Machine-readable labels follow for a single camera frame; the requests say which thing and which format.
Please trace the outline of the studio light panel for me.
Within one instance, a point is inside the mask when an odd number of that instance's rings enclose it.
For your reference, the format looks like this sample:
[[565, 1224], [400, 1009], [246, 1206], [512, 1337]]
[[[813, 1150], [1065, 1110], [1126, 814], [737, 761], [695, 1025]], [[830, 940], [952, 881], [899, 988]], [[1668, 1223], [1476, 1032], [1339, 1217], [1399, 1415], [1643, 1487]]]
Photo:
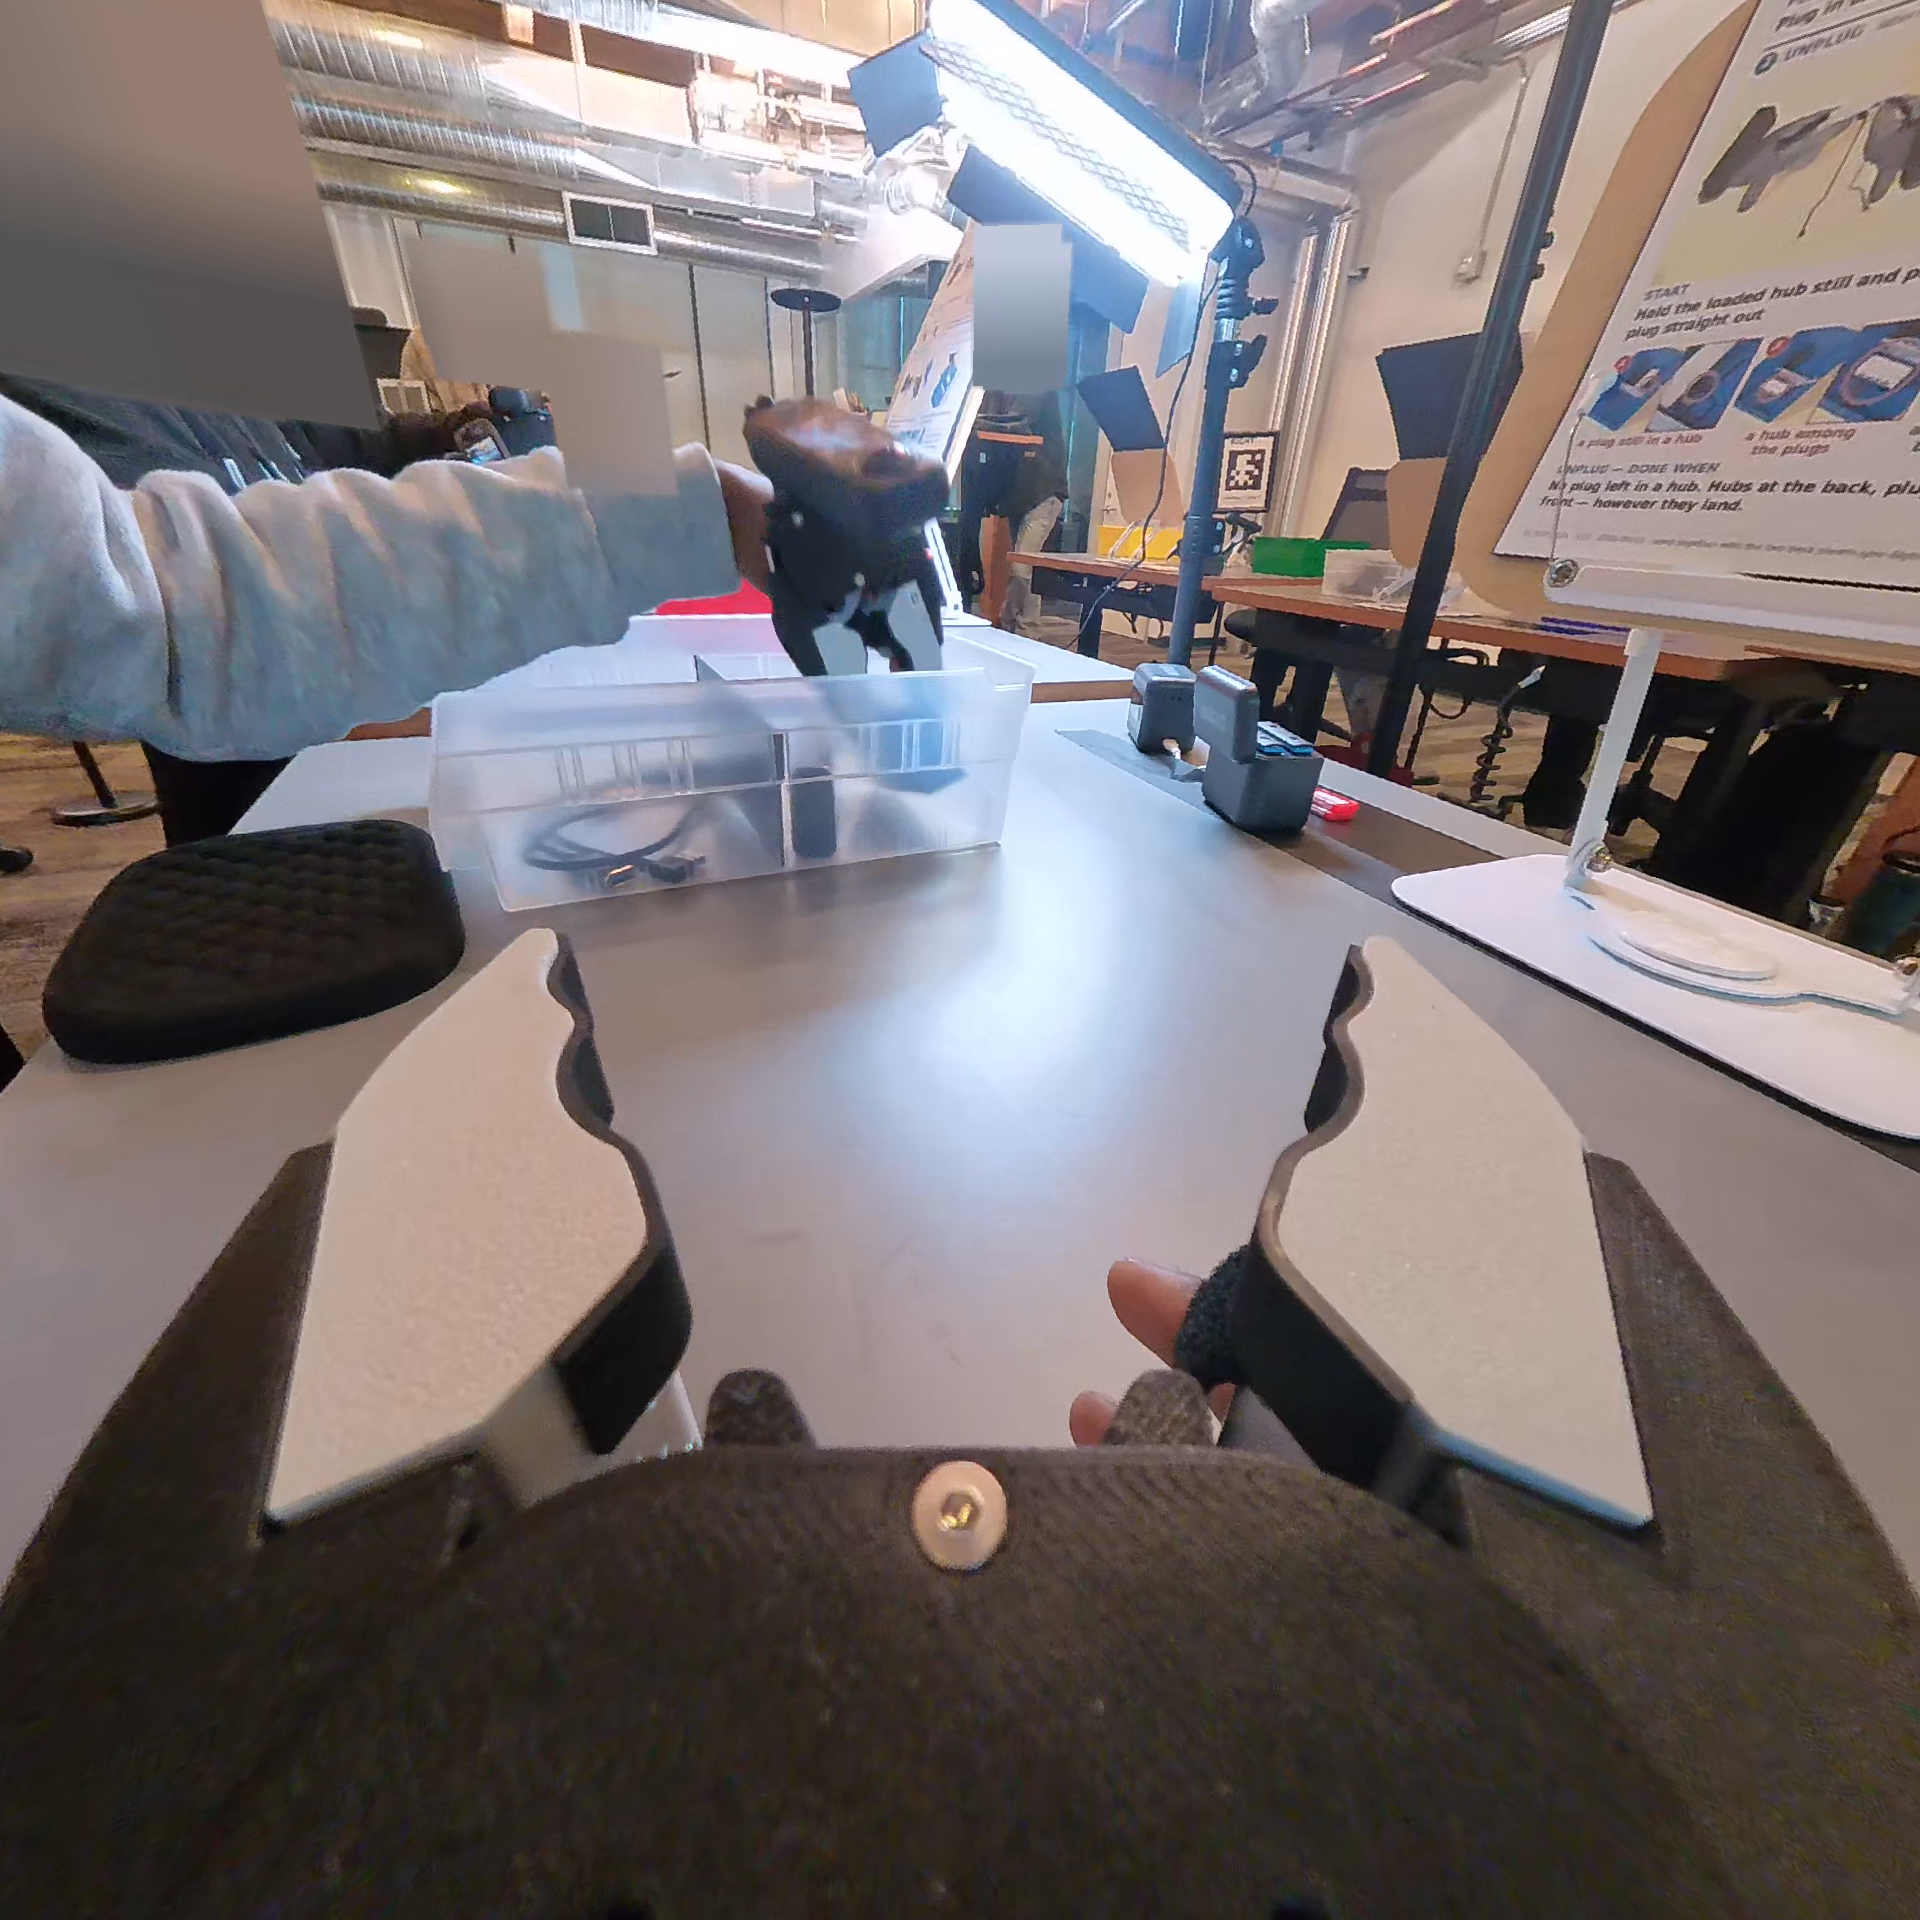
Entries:
[[924, 5], [924, 30], [849, 72], [869, 152], [921, 130], [1017, 181], [1155, 286], [1198, 282], [1238, 176], [1019, 5]]

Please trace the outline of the black light stand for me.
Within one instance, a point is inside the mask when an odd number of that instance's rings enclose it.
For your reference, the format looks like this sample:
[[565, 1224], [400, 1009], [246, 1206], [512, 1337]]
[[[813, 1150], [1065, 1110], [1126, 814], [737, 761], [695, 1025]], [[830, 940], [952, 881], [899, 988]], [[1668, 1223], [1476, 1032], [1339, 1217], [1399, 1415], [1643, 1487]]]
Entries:
[[1174, 618], [1166, 621], [1166, 662], [1187, 669], [1193, 661], [1196, 627], [1203, 615], [1203, 586], [1218, 570], [1218, 495], [1227, 440], [1231, 396], [1261, 367], [1265, 340], [1242, 340], [1242, 325], [1252, 313], [1269, 313], [1273, 300], [1252, 298], [1252, 279], [1265, 265], [1265, 238], [1259, 224], [1242, 214], [1213, 250], [1218, 263], [1218, 286], [1213, 298], [1213, 337], [1206, 354], [1206, 396], [1196, 435], [1196, 472], [1189, 486], [1189, 516], [1178, 547], [1178, 579]]

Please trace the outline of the white document stand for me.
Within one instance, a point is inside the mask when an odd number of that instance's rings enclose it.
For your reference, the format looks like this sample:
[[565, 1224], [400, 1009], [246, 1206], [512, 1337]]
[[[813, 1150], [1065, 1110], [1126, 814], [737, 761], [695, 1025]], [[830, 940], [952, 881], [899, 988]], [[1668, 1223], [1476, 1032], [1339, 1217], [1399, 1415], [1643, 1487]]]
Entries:
[[[1597, 778], [1621, 778], [1662, 640], [1682, 618], [1916, 646], [1916, 598], [1893, 588], [1573, 559], [1547, 561], [1542, 586], [1568, 611], [1629, 615]], [[1568, 854], [1404, 874], [1395, 898], [1786, 1100], [1916, 1140], [1916, 963], [1884, 963], [1621, 870], [1604, 854], [1604, 817], [1607, 800], [1592, 790]]]

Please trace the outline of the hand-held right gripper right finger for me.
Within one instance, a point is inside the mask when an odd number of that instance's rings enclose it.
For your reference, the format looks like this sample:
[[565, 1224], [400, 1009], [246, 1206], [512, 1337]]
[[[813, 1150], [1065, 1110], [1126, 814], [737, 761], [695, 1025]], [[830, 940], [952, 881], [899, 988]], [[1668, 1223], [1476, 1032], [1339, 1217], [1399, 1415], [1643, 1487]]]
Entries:
[[1347, 956], [1226, 1342], [1310, 1464], [1385, 1501], [1466, 1465], [1617, 1531], [1653, 1522], [1585, 1136], [1399, 940]]

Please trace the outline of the black padded wrist rest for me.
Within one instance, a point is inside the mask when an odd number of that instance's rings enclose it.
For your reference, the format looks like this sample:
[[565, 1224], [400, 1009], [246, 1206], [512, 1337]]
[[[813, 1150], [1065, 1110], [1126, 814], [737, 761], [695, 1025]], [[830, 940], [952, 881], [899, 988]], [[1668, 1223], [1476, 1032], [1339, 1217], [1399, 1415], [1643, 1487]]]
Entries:
[[465, 918], [425, 829], [256, 829], [117, 872], [42, 988], [85, 1065], [156, 1065], [379, 1015], [457, 969]]

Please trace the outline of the clear plastic bin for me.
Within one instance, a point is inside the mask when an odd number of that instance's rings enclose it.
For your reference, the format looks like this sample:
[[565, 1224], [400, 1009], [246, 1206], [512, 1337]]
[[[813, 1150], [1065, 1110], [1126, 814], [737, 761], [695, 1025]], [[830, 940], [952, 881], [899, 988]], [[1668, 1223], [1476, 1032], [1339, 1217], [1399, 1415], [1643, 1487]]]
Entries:
[[[806, 679], [744, 621], [636, 621], [432, 714], [429, 829], [508, 913], [996, 846], [1036, 677], [955, 634], [942, 674]], [[787, 781], [830, 767], [836, 859], [796, 861]]]

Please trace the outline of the black office chair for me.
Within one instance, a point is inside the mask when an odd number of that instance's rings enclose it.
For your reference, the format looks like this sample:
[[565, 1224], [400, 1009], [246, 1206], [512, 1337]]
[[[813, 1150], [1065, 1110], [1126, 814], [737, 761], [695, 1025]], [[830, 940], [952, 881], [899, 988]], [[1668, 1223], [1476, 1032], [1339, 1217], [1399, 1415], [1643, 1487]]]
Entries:
[[1801, 923], [1887, 753], [1848, 734], [1858, 677], [1757, 662], [1674, 800], [1643, 872], [1747, 914]]

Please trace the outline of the wooden table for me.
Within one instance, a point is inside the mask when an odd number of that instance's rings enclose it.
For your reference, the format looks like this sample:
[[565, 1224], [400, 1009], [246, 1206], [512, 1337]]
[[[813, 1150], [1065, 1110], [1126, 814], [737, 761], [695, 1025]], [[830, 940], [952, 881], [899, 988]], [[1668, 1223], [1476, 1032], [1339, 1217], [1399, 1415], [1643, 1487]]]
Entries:
[[[1051, 576], [1056, 586], [1041, 588], [1045, 598], [1076, 598], [1076, 600], [1102, 600], [1102, 611], [1091, 615], [1091, 631], [1102, 631], [1104, 611], [1113, 611], [1120, 594], [1145, 594], [1145, 618], [1162, 623], [1174, 621], [1174, 594], [1178, 588], [1178, 570], [1174, 561], [1126, 561], [1126, 559], [1102, 559], [1102, 557], [1023, 557], [1023, 566], [1032, 566], [1039, 576]], [[1356, 598], [1324, 594], [1306, 581], [1287, 581], [1273, 576], [1252, 576], [1252, 571], [1226, 571], [1207, 576], [1203, 581], [1203, 615], [1198, 627], [1207, 634], [1220, 611], [1253, 611], [1253, 615], [1287, 615], [1324, 621], [1331, 627], [1364, 627], [1375, 634], [1399, 634], [1402, 611], [1385, 606], [1367, 606]], [[1561, 634], [1532, 627], [1524, 621], [1509, 618], [1482, 618], [1471, 611], [1440, 611], [1435, 621], [1435, 643], [1437, 646], [1487, 646], [1487, 651], [1515, 651], [1546, 661], [1573, 661], [1573, 662], [1599, 662], [1621, 665], [1622, 662], [1622, 634]], [[1804, 662], [1814, 669], [1838, 669], [1838, 674], [1891, 674], [1899, 679], [1916, 679], [1916, 651], [1908, 646], [1872, 646], [1872, 643], [1779, 643], [1779, 640], [1736, 640], [1732, 634], [1671, 634], [1662, 640], [1662, 652], [1655, 669], [1671, 679], [1687, 683], [1727, 683], [1745, 669], [1762, 665], [1786, 665]]]

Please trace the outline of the person's right hand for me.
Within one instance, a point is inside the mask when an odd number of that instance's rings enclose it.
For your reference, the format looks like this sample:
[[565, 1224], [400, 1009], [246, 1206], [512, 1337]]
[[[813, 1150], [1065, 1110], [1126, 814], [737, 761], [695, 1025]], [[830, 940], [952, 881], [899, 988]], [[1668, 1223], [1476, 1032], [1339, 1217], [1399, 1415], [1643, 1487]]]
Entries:
[[1231, 1340], [1242, 1268], [1238, 1251], [1206, 1282], [1143, 1262], [1107, 1271], [1109, 1308], [1152, 1370], [1120, 1402], [1077, 1394], [1067, 1411], [1076, 1446], [1218, 1446], [1233, 1390], [1249, 1381]]

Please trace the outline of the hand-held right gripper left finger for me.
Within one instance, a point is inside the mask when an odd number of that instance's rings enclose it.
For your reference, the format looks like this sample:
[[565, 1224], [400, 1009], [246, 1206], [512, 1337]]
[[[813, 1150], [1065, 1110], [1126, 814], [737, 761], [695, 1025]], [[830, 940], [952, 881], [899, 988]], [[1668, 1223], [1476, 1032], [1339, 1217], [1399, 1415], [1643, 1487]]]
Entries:
[[425, 1015], [334, 1130], [265, 1511], [423, 1465], [518, 1508], [695, 1450], [694, 1311], [611, 1128], [568, 940], [534, 928]]

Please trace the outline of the black flag panel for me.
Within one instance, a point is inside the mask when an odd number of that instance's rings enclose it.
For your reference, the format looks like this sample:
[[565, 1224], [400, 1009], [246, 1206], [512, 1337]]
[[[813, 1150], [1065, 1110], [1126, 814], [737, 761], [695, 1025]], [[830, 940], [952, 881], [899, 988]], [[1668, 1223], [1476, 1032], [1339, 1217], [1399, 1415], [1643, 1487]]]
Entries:
[[1402, 460], [1445, 460], [1471, 386], [1478, 335], [1379, 350]]

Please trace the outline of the person's left forearm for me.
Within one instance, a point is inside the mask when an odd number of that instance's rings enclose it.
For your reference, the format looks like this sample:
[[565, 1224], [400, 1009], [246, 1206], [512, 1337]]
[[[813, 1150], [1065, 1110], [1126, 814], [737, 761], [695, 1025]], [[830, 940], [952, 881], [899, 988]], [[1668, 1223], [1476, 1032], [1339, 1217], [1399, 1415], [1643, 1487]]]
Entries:
[[293, 757], [737, 586], [703, 445], [665, 495], [583, 495], [559, 451], [125, 490], [2, 399], [8, 734]]

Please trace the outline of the black stand pole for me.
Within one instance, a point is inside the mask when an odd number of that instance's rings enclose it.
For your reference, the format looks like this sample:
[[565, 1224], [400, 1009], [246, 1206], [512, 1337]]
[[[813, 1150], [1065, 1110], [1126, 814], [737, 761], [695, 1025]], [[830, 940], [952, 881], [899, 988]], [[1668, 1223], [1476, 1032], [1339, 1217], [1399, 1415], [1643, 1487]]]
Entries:
[[1466, 510], [1471, 486], [1500, 423], [1500, 393], [1511, 354], [1520, 350], [1520, 326], [1524, 298], [1542, 270], [1547, 250], [1547, 224], [1555, 217], [1558, 190], [1570, 160], [1580, 111], [1595, 83], [1599, 47], [1612, 16], [1612, 5], [1573, 5], [1570, 22], [1555, 61], [1546, 99], [1542, 128], [1524, 167], [1520, 211], [1509, 230], [1495, 287], [1471, 362], [1466, 393], [1460, 399], [1453, 440], [1447, 447], [1445, 475], [1427, 520], [1420, 561], [1415, 570], [1411, 598], [1402, 621], [1402, 638], [1385, 669], [1379, 726], [1367, 745], [1367, 774], [1387, 778], [1399, 763], [1404, 722], [1420, 683], [1427, 643], [1435, 638], [1437, 608], [1445, 600], [1447, 576], [1456, 557], [1456, 529]]

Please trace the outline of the large grey charging case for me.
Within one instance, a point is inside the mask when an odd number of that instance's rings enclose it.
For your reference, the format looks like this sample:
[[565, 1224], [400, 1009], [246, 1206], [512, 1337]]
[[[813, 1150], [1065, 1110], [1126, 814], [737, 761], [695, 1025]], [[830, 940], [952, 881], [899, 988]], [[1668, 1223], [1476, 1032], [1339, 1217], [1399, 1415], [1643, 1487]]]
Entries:
[[1324, 781], [1319, 753], [1293, 732], [1261, 720], [1253, 683], [1220, 665], [1196, 677], [1196, 739], [1206, 743], [1206, 804], [1233, 829], [1297, 835]]

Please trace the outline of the black floor lamp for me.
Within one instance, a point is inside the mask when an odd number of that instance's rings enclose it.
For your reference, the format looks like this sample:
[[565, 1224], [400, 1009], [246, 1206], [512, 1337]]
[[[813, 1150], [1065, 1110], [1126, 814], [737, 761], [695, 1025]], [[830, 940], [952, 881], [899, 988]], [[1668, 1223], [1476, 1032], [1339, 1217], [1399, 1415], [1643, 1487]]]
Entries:
[[824, 287], [779, 287], [772, 307], [799, 325], [799, 396], [774, 401], [772, 435], [785, 447], [825, 445], [856, 419], [821, 389], [821, 325], [844, 300]]

